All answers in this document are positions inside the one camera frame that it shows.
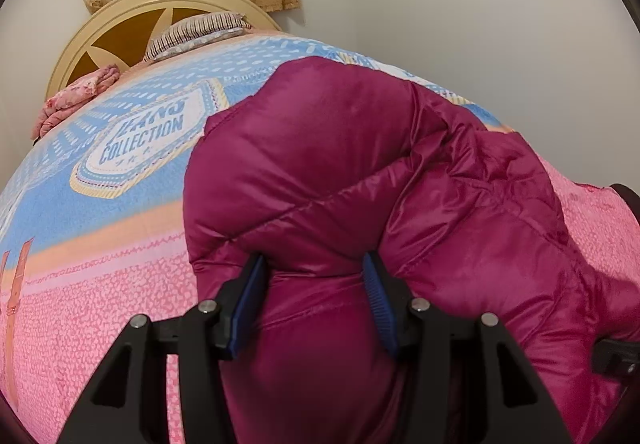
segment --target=blue and pink bedspread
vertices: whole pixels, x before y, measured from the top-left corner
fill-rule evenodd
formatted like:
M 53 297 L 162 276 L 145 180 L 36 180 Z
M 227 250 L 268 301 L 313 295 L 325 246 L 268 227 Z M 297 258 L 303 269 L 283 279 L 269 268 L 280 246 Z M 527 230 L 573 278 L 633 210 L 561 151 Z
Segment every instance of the blue and pink bedspread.
M 55 442 L 132 315 L 168 318 L 196 302 L 181 202 L 191 148 L 208 116 L 256 93 L 283 62 L 306 56 L 414 80 L 508 131 L 481 107 L 404 70 L 280 33 L 126 74 L 37 143 L 0 195 L 0 390 L 40 444 Z M 168 396 L 178 443 L 175 360 Z

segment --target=headboard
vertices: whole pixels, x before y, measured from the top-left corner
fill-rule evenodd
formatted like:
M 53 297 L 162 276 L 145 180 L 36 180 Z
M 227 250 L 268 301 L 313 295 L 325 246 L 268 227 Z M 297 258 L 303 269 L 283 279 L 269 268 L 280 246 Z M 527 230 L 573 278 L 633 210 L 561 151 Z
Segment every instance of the headboard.
M 125 72 L 142 61 L 148 42 L 173 23 L 223 10 L 244 14 L 258 29 L 280 30 L 249 0 L 114 0 L 98 10 L 66 46 L 49 79 L 46 97 L 112 62 Z

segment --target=black clamp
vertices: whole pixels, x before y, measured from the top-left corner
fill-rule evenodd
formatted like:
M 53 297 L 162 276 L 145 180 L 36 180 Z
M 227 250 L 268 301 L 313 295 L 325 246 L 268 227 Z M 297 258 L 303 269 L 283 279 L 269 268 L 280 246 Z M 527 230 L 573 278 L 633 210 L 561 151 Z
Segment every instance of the black clamp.
M 444 444 L 452 364 L 462 364 L 461 443 L 570 444 L 542 381 L 497 316 L 448 316 L 415 298 L 375 252 L 363 275 L 376 326 L 395 358 L 414 363 L 406 381 L 396 444 Z M 268 285 L 264 258 L 184 316 L 133 316 L 76 402 L 58 444 L 169 444 L 166 356 L 179 356 L 187 444 L 237 444 L 219 360 L 237 357 L 252 334 Z
M 251 335 L 268 284 L 254 254 L 237 279 L 178 318 L 133 316 L 76 402 L 58 444 L 169 444 L 166 356 L 178 354 L 187 443 L 236 444 L 219 360 L 232 360 Z
M 640 343 L 604 339 L 593 347 L 596 374 L 620 381 L 622 397 L 591 444 L 638 444 L 640 438 Z
M 446 315 L 415 298 L 375 253 L 363 275 L 380 339 L 414 363 L 405 387 L 396 444 L 444 444 L 450 411 L 451 365 L 461 365 L 458 442 L 570 444 L 571 436 L 540 377 L 493 313 L 471 321 Z

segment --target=striped pillow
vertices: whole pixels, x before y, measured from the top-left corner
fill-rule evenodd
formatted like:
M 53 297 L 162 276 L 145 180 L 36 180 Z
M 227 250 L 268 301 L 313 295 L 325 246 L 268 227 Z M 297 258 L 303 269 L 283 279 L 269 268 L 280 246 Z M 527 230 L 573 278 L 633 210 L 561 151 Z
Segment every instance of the striped pillow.
M 220 32 L 213 32 L 212 34 L 207 34 L 201 38 L 192 39 L 191 41 L 187 41 L 186 43 L 180 43 L 179 45 L 171 46 L 167 48 L 164 52 L 160 52 L 154 61 L 162 61 L 163 59 L 173 58 L 178 54 L 183 54 L 185 52 L 190 52 L 191 50 L 195 50 L 196 48 L 200 48 L 204 45 L 210 45 L 211 43 L 218 43 L 220 41 L 224 41 L 225 39 L 235 38 L 237 36 L 241 36 L 244 34 L 244 29 L 240 27 L 230 30 L 220 30 Z
M 155 61 L 160 54 L 174 46 L 208 36 L 214 32 L 230 29 L 250 29 L 242 14 L 234 12 L 213 12 L 198 14 L 174 23 L 146 48 L 143 61 Z

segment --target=magenta puffer jacket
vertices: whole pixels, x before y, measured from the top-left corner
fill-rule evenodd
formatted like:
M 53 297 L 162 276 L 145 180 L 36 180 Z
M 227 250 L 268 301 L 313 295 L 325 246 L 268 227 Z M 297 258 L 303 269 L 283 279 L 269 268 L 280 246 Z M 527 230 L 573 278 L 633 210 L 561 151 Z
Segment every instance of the magenta puffer jacket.
M 388 443 L 404 369 L 376 333 L 368 250 L 451 315 L 496 313 L 577 443 L 618 396 L 594 342 L 640 340 L 640 291 L 587 264 L 524 139 L 368 68 L 287 62 L 210 117 L 184 220 L 201 299 L 253 251 L 273 269 L 254 340 L 223 366 L 239 444 Z

